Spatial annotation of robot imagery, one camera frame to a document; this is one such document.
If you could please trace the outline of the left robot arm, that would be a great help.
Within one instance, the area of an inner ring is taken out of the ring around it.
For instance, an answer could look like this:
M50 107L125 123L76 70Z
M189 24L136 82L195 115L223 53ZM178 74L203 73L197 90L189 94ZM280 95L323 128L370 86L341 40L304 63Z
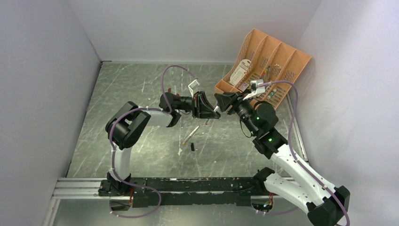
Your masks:
M196 92L192 97L167 92L161 95L159 108L140 107L128 101L109 120L105 130L112 146L112 166L107 180L117 195L126 195L130 190L131 148L144 129L147 126L173 127L179 122L181 111L191 113L193 118L198 119L219 119L221 116L203 91Z

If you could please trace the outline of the white pen diagonal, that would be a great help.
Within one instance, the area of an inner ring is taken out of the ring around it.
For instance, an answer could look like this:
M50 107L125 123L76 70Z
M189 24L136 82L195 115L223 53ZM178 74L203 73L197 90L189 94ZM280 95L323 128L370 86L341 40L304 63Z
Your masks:
M210 120L216 119L218 117L218 109L219 105L216 105L212 111L212 114L209 115L208 119L206 120L205 125L208 125Z

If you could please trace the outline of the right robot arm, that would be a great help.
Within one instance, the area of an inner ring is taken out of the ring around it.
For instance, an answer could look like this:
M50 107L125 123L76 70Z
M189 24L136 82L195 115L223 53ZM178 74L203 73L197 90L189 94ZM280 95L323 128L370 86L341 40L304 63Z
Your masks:
M274 107L260 101L251 105L244 93L216 93L221 112L236 113L254 137L256 150L286 171L294 180L287 181L270 168L257 173L254 190L265 195L268 192L281 196L307 214L314 226L336 226L342 219L350 223L348 207L350 192L336 187L307 164L276 129L278 117Z

